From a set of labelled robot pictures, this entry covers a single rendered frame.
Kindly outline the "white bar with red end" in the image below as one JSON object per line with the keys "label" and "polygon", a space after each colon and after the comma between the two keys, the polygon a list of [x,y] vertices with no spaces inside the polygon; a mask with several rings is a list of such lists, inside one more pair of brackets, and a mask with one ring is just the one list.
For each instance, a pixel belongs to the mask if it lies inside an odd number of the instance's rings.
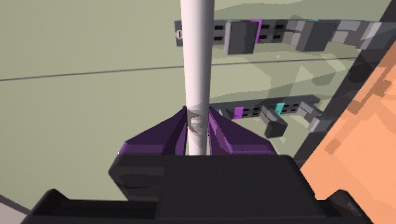
{"label": "white bar with red end", "polygon": [[189,155],[206,155],[215,0],[181,0]]}

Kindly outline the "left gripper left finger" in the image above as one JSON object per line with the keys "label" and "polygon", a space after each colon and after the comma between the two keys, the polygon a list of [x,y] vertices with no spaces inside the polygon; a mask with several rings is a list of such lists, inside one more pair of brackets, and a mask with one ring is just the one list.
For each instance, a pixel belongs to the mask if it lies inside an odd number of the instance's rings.
{"label": "left gripper left finger", "polygon": [[121,153],[185,155],[187,134],[187,107],[183,107],[169,119],[125,141],[118,155]]}

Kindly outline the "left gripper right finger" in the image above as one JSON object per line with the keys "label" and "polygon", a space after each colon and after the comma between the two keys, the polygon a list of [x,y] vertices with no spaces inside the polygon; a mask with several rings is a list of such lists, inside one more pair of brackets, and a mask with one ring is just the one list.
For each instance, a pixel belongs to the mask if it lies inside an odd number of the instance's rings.
{"label": "left gripper right finger", "polygon": [[225,118],[211,106],[208,137],[210,155],[278,155],[269,140]]}

